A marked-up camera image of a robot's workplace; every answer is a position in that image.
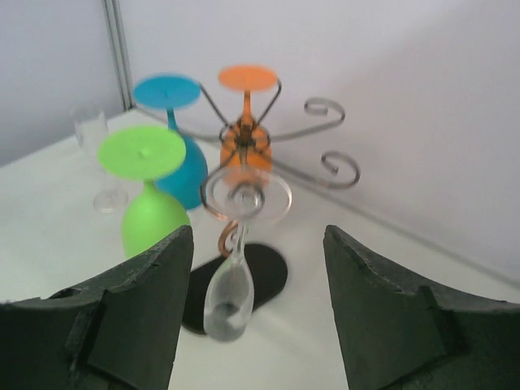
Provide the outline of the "orange plastic wine glass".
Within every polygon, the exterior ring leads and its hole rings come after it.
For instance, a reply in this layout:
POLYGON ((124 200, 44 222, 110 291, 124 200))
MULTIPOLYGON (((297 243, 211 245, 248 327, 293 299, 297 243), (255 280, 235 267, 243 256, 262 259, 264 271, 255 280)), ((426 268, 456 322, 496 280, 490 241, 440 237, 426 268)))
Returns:
POLYGON ((229 167, 245 164, 271 171, 270 136, 261 122, 280 95, 281 83, 277 74, 263 65, 239 64, 225 67, 219 73, 218 80, 225 88, 243 93, 242 112, 222 135, 220 162, 229 167), (257 119, 252 111, 251 95, 274 87, 277 88, 274 97, 257 119))

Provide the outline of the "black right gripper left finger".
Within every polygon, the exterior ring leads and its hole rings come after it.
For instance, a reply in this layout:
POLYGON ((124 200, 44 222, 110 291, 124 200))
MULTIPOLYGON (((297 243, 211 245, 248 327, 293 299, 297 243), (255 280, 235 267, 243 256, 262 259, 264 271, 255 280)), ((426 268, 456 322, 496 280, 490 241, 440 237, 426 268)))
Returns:
POLYGON ((183 226, 49 298, 2 304, 2 388, 167 388, 192 260, 183 226))

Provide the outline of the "clear champagne flute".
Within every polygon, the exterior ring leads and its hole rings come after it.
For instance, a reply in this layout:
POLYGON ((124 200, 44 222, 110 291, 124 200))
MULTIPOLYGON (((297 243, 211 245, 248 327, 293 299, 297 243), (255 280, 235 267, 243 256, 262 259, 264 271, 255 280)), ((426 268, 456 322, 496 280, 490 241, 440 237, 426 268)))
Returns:
POLYGON ((292 190, 271 171, 239 165, 212 173, 201 186, 201 199, 219 219, 236 223, 232 251, 213 274, 203 309, 205 333, 231 342, 244 334, 254 306, 254 282, 245 257, 249 228, 283 219, 293 203, 292 190))
POLYGON ((102 175, 102 187, 93 199, 94 208, 107 214, 123 209, 128 203, 128 192, 98 159, 99 147, 109 135, 105 113, 94 104, 84 104, 75 108, 71 117, 80 148, 89 163, 102 175))

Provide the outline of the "green plastic wine glass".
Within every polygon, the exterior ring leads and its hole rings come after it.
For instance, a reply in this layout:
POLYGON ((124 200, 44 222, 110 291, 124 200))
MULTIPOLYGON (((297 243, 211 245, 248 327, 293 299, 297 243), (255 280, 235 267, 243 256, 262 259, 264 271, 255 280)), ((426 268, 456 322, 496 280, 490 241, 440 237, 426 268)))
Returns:
POLYGON ((183 138, 161 125, 134 125, 110 134, 99 147, 98 159, 113 176, 143 184, 129 202, 121 222, 123 252, 132 258, 150 249, 190 219, 180 201, 159 189, 156 181, 183 164, 183 138))

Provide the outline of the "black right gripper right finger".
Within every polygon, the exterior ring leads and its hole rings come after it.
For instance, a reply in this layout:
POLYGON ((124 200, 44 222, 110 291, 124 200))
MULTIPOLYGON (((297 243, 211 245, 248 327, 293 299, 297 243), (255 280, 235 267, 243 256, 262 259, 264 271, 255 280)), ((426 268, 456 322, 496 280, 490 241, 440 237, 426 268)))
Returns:
POLYGON ((518 388, 518 304, 435 282, 333 225, 323 250, 350 388, 518 388))

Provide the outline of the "clear champagne flute front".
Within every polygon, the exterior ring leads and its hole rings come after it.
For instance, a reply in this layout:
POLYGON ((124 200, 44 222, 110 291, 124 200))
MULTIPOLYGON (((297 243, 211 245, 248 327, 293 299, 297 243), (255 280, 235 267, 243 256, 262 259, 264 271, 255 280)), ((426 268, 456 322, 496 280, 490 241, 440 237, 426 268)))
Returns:
POLYGON ((239 165, 212 173, 201 186, 201 199, 219 219, 236 223, 232 251, 213 274, 203 309, 205 333, 231 342, 244 334, 254 306, 254 282, 245 257, 249 228, 283 219, 293 203, 292 190, 271 171, 239 165))

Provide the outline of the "clear champagne flute back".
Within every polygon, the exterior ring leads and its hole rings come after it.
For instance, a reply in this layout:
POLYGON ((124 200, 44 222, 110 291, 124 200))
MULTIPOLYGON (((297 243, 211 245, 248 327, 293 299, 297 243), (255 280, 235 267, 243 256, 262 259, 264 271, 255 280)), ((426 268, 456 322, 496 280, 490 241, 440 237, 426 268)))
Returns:
POLYGON ((94 104, 84 104, 75 108, 71 117, 80 148, 89 163, 102 175, 102 187, 93 199, 94 208, 107 214, 123 209, 128 203, 128 192, 98 159, 99 147, 109 135, 105 113, 94 104))

